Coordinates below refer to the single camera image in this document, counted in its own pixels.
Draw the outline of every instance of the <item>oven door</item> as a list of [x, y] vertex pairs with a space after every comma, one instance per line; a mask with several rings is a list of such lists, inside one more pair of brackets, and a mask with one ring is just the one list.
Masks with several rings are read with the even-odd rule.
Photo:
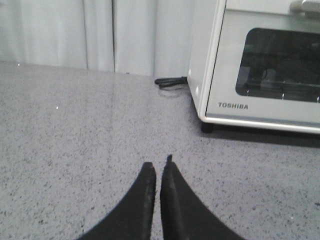
[[207, 122], [320, 133], [320, 18], [290, 6], [227, 1]]

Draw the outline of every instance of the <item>oven foot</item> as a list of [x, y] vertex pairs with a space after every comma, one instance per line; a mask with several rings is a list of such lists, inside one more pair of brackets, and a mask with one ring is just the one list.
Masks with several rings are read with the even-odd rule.
[[208, 122], [202, 122], [201, 123], [201, 132], [205, 134], [210, 134], [214, 130], [214, 124], [208, 123]]

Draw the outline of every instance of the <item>toshiba logo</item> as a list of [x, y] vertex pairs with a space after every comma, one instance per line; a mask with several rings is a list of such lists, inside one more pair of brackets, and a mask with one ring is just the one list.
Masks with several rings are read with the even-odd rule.
[[228, 109], [248, 109], [247, 104], [239, 103], [228, 103], [228, 102], [218, 102], [219, 108], [228, 108]]

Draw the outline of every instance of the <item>oven window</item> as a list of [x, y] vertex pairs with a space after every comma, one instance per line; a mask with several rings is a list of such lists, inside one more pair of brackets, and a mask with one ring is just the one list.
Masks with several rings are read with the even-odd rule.
[[252, 29], [235, 90], [241, 96], [318, 103], [320, 34]]

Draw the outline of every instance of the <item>countertop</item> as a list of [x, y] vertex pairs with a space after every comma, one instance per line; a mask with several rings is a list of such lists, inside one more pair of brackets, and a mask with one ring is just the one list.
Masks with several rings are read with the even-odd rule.
[[246, 239], [320, 239], [320, 137], [201, 132], [187, 85], [0, 61], [0, 239], [72, 240], [121, 200], [143, 162], [157, 193], [168, 154], [203, 203]]

